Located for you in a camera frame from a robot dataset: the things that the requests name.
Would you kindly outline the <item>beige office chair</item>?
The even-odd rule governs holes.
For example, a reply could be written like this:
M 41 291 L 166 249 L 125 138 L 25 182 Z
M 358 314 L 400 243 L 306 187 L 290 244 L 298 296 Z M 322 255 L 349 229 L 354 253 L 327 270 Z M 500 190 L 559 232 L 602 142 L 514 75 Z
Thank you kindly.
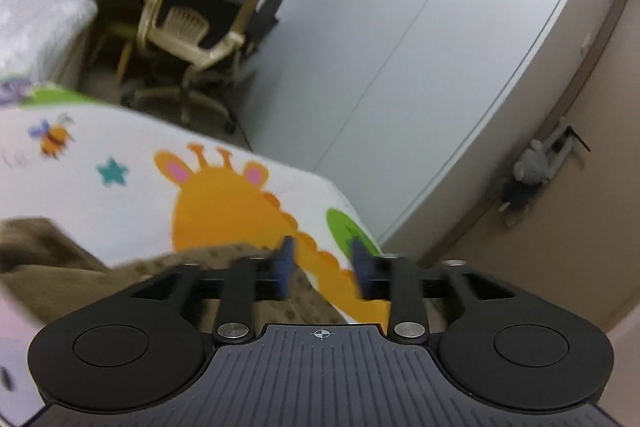
M 127 38 L 122 60 L 138 54 L 148 63 L 145 80 L 120 78 L 120 104 L 135 108 L 148 100 L 174 100 L 182 127 L 193 106 L 224 118 L 224 131 L 238 120 L 224 97 L 241 76 L 243 63 L 273 27 L 283 0 L 143 0 L 137 23 L 111 18 L 104 37 Z

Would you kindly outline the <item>white wardrobe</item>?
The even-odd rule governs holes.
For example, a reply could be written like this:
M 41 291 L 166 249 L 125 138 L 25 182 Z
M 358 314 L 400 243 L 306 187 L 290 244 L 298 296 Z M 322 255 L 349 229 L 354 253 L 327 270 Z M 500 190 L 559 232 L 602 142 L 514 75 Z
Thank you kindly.
M 284 0 L 241 126 L 420 258 L 539 127 L 612 1 Z

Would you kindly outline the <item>white quilted mattress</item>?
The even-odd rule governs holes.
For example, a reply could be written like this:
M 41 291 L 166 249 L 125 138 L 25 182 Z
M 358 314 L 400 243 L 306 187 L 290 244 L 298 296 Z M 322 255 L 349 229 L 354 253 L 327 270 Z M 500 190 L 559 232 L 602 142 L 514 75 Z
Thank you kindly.
M 1 79 L 54 81 L 96 14 L 94 0 L 1 0 Z

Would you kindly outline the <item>brown polka dot corduroy garment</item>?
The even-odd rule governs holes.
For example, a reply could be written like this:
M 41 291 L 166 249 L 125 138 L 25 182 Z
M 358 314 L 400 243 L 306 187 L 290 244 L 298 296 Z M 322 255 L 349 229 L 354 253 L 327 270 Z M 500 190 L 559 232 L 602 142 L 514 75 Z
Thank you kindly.
M 48 219 L 4 220 L 1 288 L 35 320 L 49 324 L 176 265 L 194 262 L 205 269 L 224 269 L 242 257 L 268 254 L 291 233 L 285 229 L 270 239 L 250 235 L 221 244 L 203 239 L 176 253 L 129 260 L 110 268 Z M 311 261 L 322 272 L 296 270 L 288 299 L 257 303 L 257 327 L 267 323 L 344 324 L 349 319 L 387 325 L 390 304 L 362 299 L 354 272 L 318 248 L 308 234 L 297 235 L 295 254 L 299 263 Z

